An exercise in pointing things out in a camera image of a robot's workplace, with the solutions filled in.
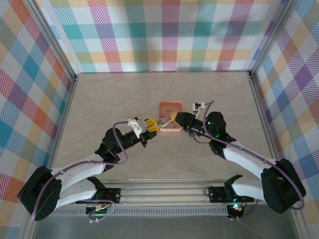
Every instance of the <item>plaid wallpaper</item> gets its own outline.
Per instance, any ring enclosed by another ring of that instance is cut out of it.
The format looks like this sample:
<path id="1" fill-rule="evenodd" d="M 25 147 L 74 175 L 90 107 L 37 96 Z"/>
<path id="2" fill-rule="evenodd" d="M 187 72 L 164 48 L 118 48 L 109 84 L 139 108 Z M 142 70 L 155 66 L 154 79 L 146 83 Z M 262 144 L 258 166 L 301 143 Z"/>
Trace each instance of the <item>plaid wallpaper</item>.
<path id="1" fill-rule="evenodd" d="M 284 10 L 284 7 L 285 7 L 285 3 L 287 2 L 287 0 L 281 0 L 277 9 L 276 9 L 276 12 L 275 14 L 273 15 L 268 27 L 267 27 L 267 30 L 265 31 L 264 35 L 263 35 L 263 38 L 261 39 L 259 45 L 258 45 L 258 48 L 254 54 L 254 57 L 252 59 L 252 61 L 250 62 L 250 65 L 248 67 L 248 70 L 252 70 L 254 64 L 256 63 L 256 60 L 258 59 L 259 55 L 260 55 L 260 51 L 263 49 L 263 47 L 265 46 L 265 43 L 270 35 L 270 33 L 272 32 L 273 30 L 273 27 L 275 26 L 276 24 L 276 21 L 278 20 L 278 18 L 280 17 L 281 13 L 283 12 Z"/>
<path id="2" fill-rule="evenodd" d="M 69 56 L 48 12 L 37 1 Z M 252 48 L 257 36 L 265 41 L 284 5 L 284 0 L 50 2 L 82 72 L 244 70 L 257 50 L 258 42 Z M 272 4 L 279 4 L 274 16 L 269 15 Z M 260 32 L 267 19 L 272 24 Z"/>
<path id="3" fill-rule="evenodd" d="M 306 187 L 319 238 L 319 0 L 298 1 L 257 75 L 277 149 Z"/>
<path id="4" fill-rule="evenodd" d="M 0 0 L 0 239 L 25 223 L 17 194 L 48 163 L 70 86 L 23 0 Z"/>

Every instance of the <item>purple cable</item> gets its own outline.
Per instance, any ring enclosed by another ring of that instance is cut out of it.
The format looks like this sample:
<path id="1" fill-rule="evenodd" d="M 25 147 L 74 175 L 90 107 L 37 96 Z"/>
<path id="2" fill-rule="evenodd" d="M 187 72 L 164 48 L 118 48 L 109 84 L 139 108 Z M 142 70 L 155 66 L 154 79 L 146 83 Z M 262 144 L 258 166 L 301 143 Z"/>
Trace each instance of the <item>purple cable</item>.
<path id="1" fill-rule="evenodd" d="M 103 219 L 105 219 L 105 218 L 107 218 L 110 214 L 112 214 L 113 212 L 114 212 L 114 210 L 115 210 L 115 203 L 113 202 L 113 201 L 111 201 L 111 200 L 82 200 L 83 202 L 97 202 L 97 203 L 101 203 L 101 202 L 105 202 L 105 203 L 112 203 L 113 204 L 113 208 L 111 209 L 111 211 L 109 211 L 105 216 L 103 216 L 102 218 L 100 218 L 100 219 L 97 219 L 97 220 L 92 220 L 92 218 L 91 218 L 91 213 L 92 212 L 89 212 L 89 220 L 90 220 L 90 222 L 99 222 L 99 221 L 101 221 L 101 220 L 103 220 Z"/>
<path id="2" fill-rule="evenodd" d="M 119 147 L 121 148 L 122 152 L 124 153 L 124 157 L 125 157 L 124 162 L 121 162 L 121 163 L 108 163 L 108 162 L 101 162 L 101 161 L 95 161 L 95 160 L 91 160 L 91 161 L 81 161 L 81 162 L 77 162 L 77 163 L 75 163 L 75 164 L 72 164 L 72 165 L 66 167 L 65 169 L 63 169 L 63 170 L 57 172 L 56 174 L 54 174 L 54 175 L 43 185 L 42 189 L 40 190 L 40 193 L 39 193 L 39 195 L 38 195 L 38 197 L 37 197 L 37 199 L 36 199 L 36 201 L 35 201 L 35 204 L 34 204 L 33 212 L 32 212 L 32 214 L 31 214 L 31 216 L 32 216 L 32 217 L 31 217 L 31 221 L 32 221 L 32 222 L 34 221 L 35 213 L 36 213 L 36 211 L 37 211 L 37 209 L 38 209 L 38 206 L 39 206 L 39 203 L 40 203 L 40 199 L 41 199 L 41 197 L 42 197 L 42 195 L 43 195 L 44 190 L 45 190 L 46 187 L 49 185 L 49 183 L 52 182 L 52 180 L 55 179 L 57 176 L 62 175 L 63 173 L 65 173 L 66 171 L 68 171 L 68 170 L 71 169 L 71 168 L 74 168 L 74 167 L 76 167 L 76 166 L 79 166 L 79 165 L 85 164 L 85 163 L 87 163 L 87 164 L 89 164 L 89 163 L 101 163 L 101 164 L 114 165 L 114 166 L 115 166 L 115 165 L 125 164 L 125 163 L 128 161 L 128 155 L 126 154 L 125 149 L 124 149 L 124 147 L 123 147 L 123 145 L 122 145 L 122 143 L 121 143 L 121 141 L 120 141 L 120 139 L 119 139 L 119 137 L 118 137 L 118 135 L 116 134 L 116 131 L 115 131 L 115 126 L 117 126 L 118 124 L 125 124 L 125 123 L 128 123 L 128 122 L 127 122 L 127 121 L 122 121 L 122 122 L 117 122 L 117 123 L 115 123 L 115 124 L 113 125 L 113 134 L 114 134 L 114 137 L 115 137 L 115 139 L 116 139 L 116 142 L 119 144 Z"/>
<path id="3" fill-rule="evenodd" d="M 300 207 L 298 207 L 298 208 L 290 207 L 290 209 L 292 209 L 292 210 L 302 210 L 302 209 L 304 208 L 304 206 L 305 206 L 305 201 L 304 201 L 303 195 L 302 195 L 302 193 L 300 192 L 300 190 L 299 190 L 299 188 L 297 187 L 297 185 L 293 182 L 293 180 L 292 180 L 282 169 L 280 169 L 278 166 L 276 166 L 276 165 L 273 164 L 272 162 L 269 162 L 268 160 L 266 160 L 266 159 L 262 158 L 261 156 L 255 154 L 254 152 L 251 152 L 251 151 L 249 151 L 249 150 L 247 150 L 247 149 L 245 149 L 245 148 L 242 148 L 242 147 L 240 147 L 240 146 L 238 146 L 238 145 L 235 145 L 235 144 L 232 144 L 232 143 L 228 143 L 228 142 L 225 142 L 225 141 L 223 141 L 223 140 L 214 138 L 214 137 L 207 131 L 207 128 L 206 128 L 206 115 L 207 115 L 207 112 L 208 112 L 209 108 L 210 108 L 211 105 L 213 104 L 213 102 L 214 102 L 214 101 L 211 101 L 211 102 L 208 104 L 208 106 L 207 106 L 207 108 L 206 108 L 206 110 L 205 110 L 205 113 L 204 113 L 204 117 L 203 117 L 203 127 L 204 127 L 204 131 L 206 132 L 206 134 L 208 134 L 208 136 L 209 136 L 211 139 L 213 139 L 213 140 L 215 140 L 215 141 L 217 141 L 217 142 L 224 143 L 224 144 L 226 144 L 226 145 L 231 145 L 231 146 L 233 146 L 234 148 L 237 148 L 237 149 L 239 149 L 239 150 L 242 150 L 242 151 L 244 151 L 244 152 L 246 152 L 246 153 L 248 153 L 248 154 L 250 154 L 250 155 L 256 157 L 257 159 L 261 160 L 262 162 L 265 162 L 265 163 L 267 163 L 268 165 L 274 167 L 276 170 L 278 170 L 278 171 L 288 180 L 288 182 L 291 183 L 292 187 L 295 189 L 295 191 L 297 192 L 297 194 L 298 194 L 298 196 L 299 196 L 299 198 L 300 198 L 300 202 L 301 202 Z"/>

